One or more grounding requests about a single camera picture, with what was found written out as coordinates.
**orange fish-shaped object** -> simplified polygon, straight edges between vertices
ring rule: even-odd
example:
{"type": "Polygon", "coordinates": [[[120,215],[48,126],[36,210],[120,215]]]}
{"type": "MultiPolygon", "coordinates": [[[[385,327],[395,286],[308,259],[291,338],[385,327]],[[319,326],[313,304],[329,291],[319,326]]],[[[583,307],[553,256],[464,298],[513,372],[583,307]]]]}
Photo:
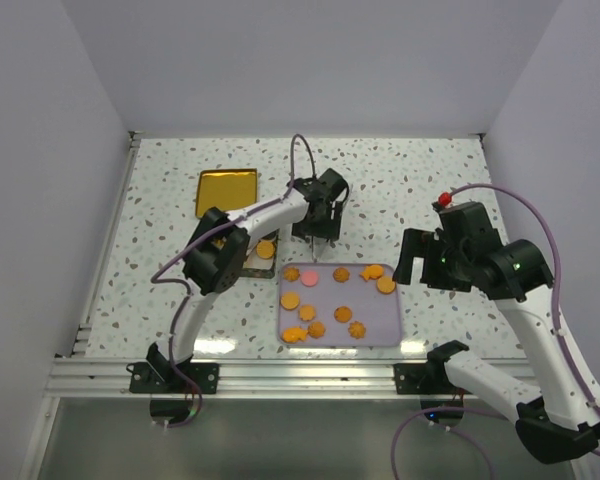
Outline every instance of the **orange fish-shaped object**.
{"type": "Polygon", "coordinates": [[[301,327],[287,328],[282,332],[282,339],[287,343],[296,343],[298,340],[304,342],[307,339],[307,331],[301,327]]]}
{"type": "Polygon", "coordinates": [[[382,265],[368,265],[360,274],[365,282],[368,282],[370,278],[377,280],[382,275],[384,275],[384,268],[382,265]]]}

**speckled white surface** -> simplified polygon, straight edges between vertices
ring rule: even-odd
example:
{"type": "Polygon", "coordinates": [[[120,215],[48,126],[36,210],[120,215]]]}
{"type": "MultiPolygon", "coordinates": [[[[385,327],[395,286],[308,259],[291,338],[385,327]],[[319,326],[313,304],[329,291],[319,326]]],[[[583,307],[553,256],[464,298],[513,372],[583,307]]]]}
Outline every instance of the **speckled white surface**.
{"type": "MultiPolygon", "coordinates": [[[[341,238],[325,262],[395,265],[404,228],[434,229],[431,202],[450,187],[489,182],[476,139],[309,138],[318,172],[332,167],[352,185],[341,238]]],[[[278,195],[288,180],[289,139],[212,138],[142,140],[127,198],[91,322],[88,357],[142,358],[165,334],[183,294],[153,286],[150,276],[193,232],[198,175],[214,168],[255,167],[260,199],[278,195]]],[[[297,173],[310,173],[297,149],[297,173]]],[[[495,197],[472,191],[462,200],[485,203],[504,232],[495,197]]],[[[307,244],[282,229],[279,264],[310,261],[307,244]]],[[[174,269],[180,275],[180,268],[174,269]]],[[[504,318],[479,292],[451,293],[415,284],[400,288],[404,339],[395,348],[308,349],[276,338],[277,277],[240,279],[215,304],[196,342],[199,358],[280,359],[422,358],[426,350],[459,339],[484,358],[524,353],[504,318]]]]}

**gray floor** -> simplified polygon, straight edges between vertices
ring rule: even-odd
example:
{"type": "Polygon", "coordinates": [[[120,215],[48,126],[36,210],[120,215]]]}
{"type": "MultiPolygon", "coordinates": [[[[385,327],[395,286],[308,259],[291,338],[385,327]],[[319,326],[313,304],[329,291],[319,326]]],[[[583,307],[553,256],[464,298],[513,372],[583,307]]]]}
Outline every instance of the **gray floor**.
{"type": "MultiPolygon", "coordinates": [[[[66,400],[41,479],[391,479],[389,447],[413,401],[213,400],[188,427],[151,425],[145,400],[66,400]]],[[[497,478],[570,479],[529,456],[505,421],[465,418],[497,478]]],[[[398,444],[401,478],[486,479],[475,449],[427,422],[398,444]]]]}

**yellow tray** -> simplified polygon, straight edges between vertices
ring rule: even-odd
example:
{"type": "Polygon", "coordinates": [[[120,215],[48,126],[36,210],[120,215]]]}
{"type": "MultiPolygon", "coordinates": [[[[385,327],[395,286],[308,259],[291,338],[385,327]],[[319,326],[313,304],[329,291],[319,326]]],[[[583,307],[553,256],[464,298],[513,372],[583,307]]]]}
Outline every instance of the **yellow tray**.
{"type": "Polygon", "coordinates": [[[196,194],[196,217],[211,207],[235,210],[258,200],[258,172],[255,168],[205,170],[200,173],[196,194]]]}

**pink disc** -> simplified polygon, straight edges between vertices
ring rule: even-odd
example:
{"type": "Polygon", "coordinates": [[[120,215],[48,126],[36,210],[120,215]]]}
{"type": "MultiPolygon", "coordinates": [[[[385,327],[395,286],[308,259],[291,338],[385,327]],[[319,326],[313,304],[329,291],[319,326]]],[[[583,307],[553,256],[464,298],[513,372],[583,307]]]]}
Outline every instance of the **pink disc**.
{"type": "Polygon", "coordinates": [[[305,287],[315,287],[318,283],[318,272],[309,270],[300,276],[300,281],[305,287]]]}

